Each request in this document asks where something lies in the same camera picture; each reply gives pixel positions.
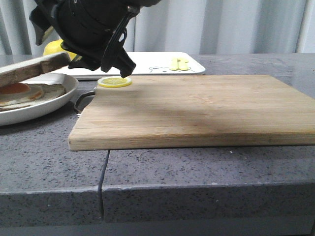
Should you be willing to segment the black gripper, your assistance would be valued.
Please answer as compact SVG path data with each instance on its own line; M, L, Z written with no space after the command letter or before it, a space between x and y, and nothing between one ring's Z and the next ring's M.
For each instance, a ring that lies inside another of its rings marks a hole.
M157 0L37 0L30 13L36 44L41 45L55 30L67 52L42 56L46 69L85 68L108 72L112 67L125 78L136 64L124 49L127 24L142 7L158 4Z

